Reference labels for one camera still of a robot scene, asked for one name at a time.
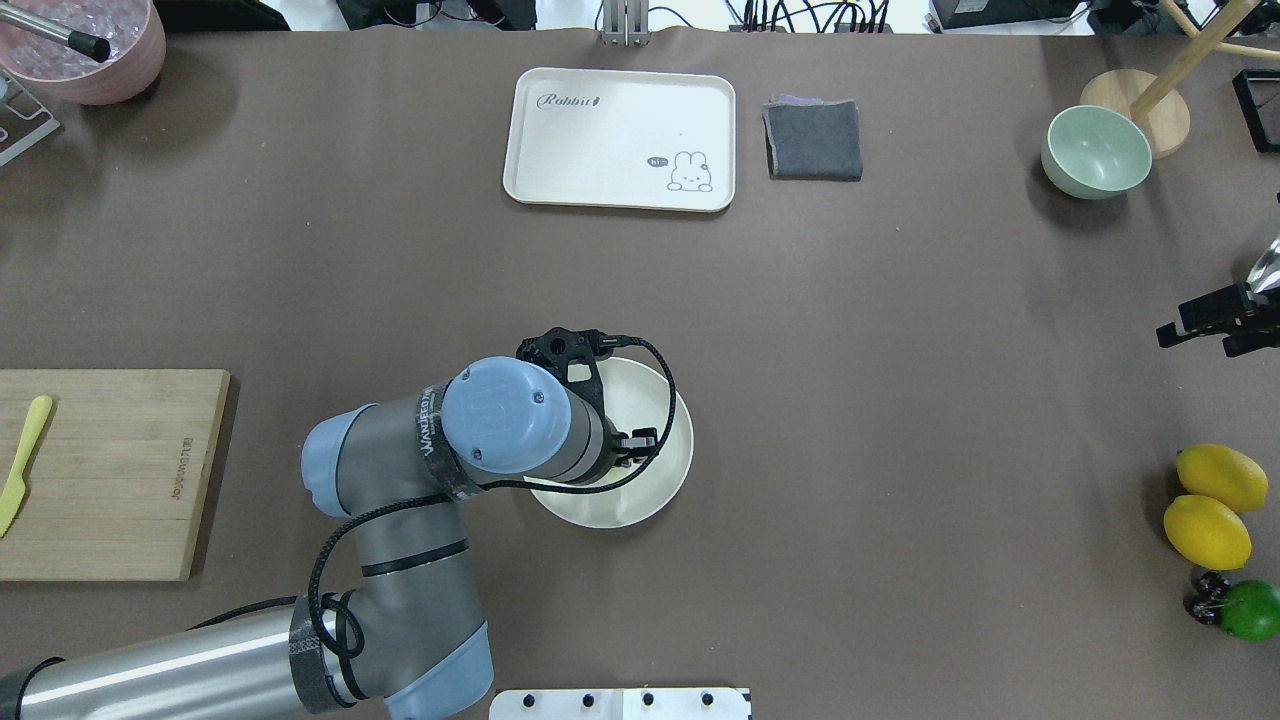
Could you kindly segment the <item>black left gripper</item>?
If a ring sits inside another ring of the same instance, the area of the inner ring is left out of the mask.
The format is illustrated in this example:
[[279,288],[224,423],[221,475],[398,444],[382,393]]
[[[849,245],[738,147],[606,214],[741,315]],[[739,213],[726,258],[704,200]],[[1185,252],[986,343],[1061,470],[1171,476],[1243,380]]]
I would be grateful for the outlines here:
[[643,466],[659,445],[657,428],[637,428],[631,433],[622,433],[605,415],[599,363],[612,357],[617,348],[627,343],[622,334],[554,327],[540,336],[522,340],[516,348],[518,360],[549,372],[596,414],[605,436],[602,457],[609,460],[612,468]]

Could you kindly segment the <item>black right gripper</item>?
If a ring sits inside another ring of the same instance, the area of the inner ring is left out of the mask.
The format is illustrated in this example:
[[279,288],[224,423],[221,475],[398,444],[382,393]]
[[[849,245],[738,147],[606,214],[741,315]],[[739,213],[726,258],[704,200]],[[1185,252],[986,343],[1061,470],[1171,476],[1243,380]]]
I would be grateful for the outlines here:
[[1221,336],[1226,357],[1239,357],[1279,345],[1279,287],[1254,290],[1242,282],[1181,304],[1178,309],[1184,333],[1172,322],[1156,329],[1161,348],[1187,340]]

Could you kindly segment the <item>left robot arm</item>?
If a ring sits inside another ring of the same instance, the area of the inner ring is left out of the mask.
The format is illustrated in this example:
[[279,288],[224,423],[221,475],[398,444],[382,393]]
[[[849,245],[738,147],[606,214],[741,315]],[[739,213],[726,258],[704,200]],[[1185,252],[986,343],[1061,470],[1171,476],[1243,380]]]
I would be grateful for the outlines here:
[[664,450],[678,392],[660,354],[660,428],[620,430],[599,365],[648,340],[556,327],[515,356],[330,418],[307,436],[303,486],[339,521],[298,596],[182,633],[3,678],[5,719],[293,719],[379,698],[444,719],[493,683],[460,506],[493,489],[618,489]]

